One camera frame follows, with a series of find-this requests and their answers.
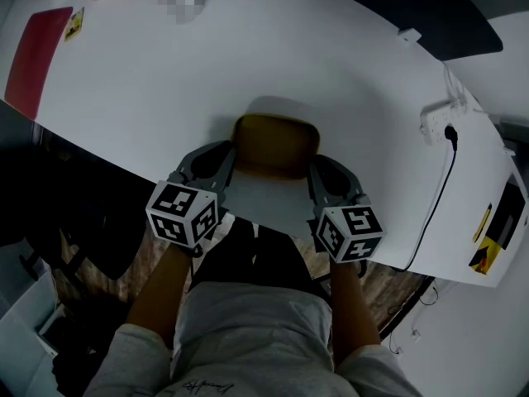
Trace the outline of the red flat mat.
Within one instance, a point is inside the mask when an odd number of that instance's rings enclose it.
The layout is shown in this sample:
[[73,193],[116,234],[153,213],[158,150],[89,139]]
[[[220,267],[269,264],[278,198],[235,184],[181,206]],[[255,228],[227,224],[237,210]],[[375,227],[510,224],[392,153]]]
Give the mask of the red flat mat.
[[7,79],[4,100],[34,121],[60,37],[73,13],[61,7],[33,14],[22,33]]

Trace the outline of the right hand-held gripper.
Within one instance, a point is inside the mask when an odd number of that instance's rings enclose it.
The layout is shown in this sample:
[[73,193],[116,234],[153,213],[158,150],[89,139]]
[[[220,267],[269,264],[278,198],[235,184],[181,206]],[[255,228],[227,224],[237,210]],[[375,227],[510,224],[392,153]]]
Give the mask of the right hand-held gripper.
[[[316,155],[308,165],[309,194],[314,203],[312,238],[317,251],[335,263],[369,259],[384,238],[384,229],[358,178],[344,165]],[[350,199],[335,201],[329,199]]]

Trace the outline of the yellow and black box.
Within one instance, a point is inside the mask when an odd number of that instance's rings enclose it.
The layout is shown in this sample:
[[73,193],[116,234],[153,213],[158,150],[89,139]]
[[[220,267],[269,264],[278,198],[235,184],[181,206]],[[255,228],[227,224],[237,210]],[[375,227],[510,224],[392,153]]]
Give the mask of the yellow and black box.
[[496,241],[485,236],[471,259],[469,267],[477,273],[487,275],[501,251],[502,247]]

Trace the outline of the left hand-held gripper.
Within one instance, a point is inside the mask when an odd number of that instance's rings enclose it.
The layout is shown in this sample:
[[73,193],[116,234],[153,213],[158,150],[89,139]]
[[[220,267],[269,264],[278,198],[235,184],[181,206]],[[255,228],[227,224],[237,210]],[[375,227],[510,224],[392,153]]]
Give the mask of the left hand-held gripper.
[[224,189],[235,158],[230,141],[215,141],[188,153],[159,181],[145,207],[155,236],[187,248],[211,239],[226,213]]

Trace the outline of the person's right forearm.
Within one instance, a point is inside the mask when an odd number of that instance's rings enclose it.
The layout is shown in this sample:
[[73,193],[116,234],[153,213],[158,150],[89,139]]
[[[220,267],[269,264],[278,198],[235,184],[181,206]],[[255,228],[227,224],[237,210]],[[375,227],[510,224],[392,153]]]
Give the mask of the person's right forearm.
[[330,264],[332,350],[339,366],[354,351],[381,340],[353,264]]

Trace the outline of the person's black trousers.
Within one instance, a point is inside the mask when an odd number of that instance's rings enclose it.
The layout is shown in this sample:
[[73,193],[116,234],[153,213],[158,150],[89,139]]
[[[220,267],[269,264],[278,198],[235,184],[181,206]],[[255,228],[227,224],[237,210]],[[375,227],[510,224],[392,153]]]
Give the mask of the person's black trousers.
[[312,280],[293,239],[270,228],[236,218],[230,231],[204,256],[190,287],[202,282],[233,282],[295,289],[331,302]]

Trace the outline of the white table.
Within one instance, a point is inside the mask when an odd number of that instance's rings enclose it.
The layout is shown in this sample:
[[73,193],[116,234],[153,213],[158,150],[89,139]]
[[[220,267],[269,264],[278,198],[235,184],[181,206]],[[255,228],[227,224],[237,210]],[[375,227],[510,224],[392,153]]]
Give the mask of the white table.
[[313,124],[322,154],[359,178],[386,235],[374,260],[495,287],[516,257],[516,228],[487,275],[469,262],[488,205],[515,165],[475,101],[457,147],[428,146],[423,108],[456,78],[395,26],[351,0],[206,0],[179,24],[158,0],[15,0],[0,26],[0,96],[30,17],[84,8],[61,41],[36,120],[137,175],[165,179],[190,151],[231,135],[245,112]]

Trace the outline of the small yellow card packet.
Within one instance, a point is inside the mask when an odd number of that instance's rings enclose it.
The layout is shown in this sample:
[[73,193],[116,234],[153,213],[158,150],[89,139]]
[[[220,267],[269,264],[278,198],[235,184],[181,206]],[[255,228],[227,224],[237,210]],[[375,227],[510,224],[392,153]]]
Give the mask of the small yellow card packet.
[[76,37],[82,30],[84,8],[82,7],[74,13],[68,20],[64,30],[64,41],[70,41]]

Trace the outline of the yellow rectangular tray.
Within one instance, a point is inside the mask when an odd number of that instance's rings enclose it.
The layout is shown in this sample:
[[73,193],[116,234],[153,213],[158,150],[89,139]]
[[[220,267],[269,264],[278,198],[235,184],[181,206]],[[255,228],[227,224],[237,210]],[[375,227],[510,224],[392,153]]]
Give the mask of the yellow rectangular tray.
[[234,126],[235,169],[267,179],[300,180],[318,153],[320,134],[309,122],[268,113],[249,113]]

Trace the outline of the person's grey shirt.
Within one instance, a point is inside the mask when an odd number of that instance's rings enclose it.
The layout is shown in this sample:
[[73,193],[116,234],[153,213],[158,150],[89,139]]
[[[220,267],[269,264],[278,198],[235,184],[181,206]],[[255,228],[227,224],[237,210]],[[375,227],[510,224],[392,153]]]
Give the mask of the person's grey shirt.
[[174,352],[122,325],[84,397],[421,397],[386,347],[335,364],[330,331],[315,295],[205,282],[183,303]]

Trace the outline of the white low cabinet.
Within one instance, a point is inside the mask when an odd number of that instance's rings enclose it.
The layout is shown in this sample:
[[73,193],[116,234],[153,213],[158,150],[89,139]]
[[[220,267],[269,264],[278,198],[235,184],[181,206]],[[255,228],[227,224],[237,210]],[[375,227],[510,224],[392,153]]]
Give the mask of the white low cabinet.
[[55,309],[55,287],[41,261],[35,280],[21,265],[32,252],[24,240],[0,247],[0,397],[63,397],[36,336]]

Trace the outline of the black office chair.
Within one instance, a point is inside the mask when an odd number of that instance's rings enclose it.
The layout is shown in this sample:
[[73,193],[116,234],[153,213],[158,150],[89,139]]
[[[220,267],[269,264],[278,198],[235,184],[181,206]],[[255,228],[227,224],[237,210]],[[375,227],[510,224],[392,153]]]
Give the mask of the black office chair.
[[0,247],[25,240],[22,260],[34,276],[34,260],[74,275],[90,260],[117,280],[133,262],[145,232],[145,214],[118,186],[109,166],[78,157],[61,159],[30,147],[0,150]]

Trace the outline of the yellow pen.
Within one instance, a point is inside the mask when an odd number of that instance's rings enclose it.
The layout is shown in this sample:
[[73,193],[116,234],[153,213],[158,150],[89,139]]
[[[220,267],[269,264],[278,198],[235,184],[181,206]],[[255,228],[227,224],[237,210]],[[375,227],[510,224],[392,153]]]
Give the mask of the yellow pen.
[[484,215],[480,221],[480,224],[477,228],[477,231],[475,232],[474,236],[473,236],[473,242],[477,242],[479,237],[481,236],[483,230],[484,230],[484,227],[486,226],[487,224],[487,221],[488,221],[488,218],[490,216],[490,213],[492,211],[492,204],[490,203],[488,205],[488,207],[486,208],[485,212],[484,212]]

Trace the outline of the person's left forearm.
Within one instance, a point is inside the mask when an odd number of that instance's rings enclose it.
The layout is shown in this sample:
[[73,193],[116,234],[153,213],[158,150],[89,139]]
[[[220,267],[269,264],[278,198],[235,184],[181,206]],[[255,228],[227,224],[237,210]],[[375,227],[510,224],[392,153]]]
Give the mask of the person's left forearm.
[[173,348],[175,326],[192,258],[170,244],[127,315],[126,323],[158,334]]

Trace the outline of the dark grey desk partition panel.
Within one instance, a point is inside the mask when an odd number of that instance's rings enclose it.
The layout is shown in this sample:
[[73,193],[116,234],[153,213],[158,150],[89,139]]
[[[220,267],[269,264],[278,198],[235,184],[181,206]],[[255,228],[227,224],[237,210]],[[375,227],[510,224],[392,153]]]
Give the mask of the dark grey desk partition panel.
[[439,61],[503,51],[503,42],[470,0],[354,0],[399,30],[415,29],[418,43]]

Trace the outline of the white power strip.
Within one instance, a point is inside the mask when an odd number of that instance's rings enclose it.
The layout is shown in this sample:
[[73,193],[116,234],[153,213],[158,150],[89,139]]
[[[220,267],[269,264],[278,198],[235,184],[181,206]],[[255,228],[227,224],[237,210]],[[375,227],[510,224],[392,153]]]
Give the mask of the white power strip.
[[423,108],[420,113],[420,131],[428,146],[434,146],[445,139],[445,129],[453,121],[466,114],[468,106],[460,100],[435,103]]

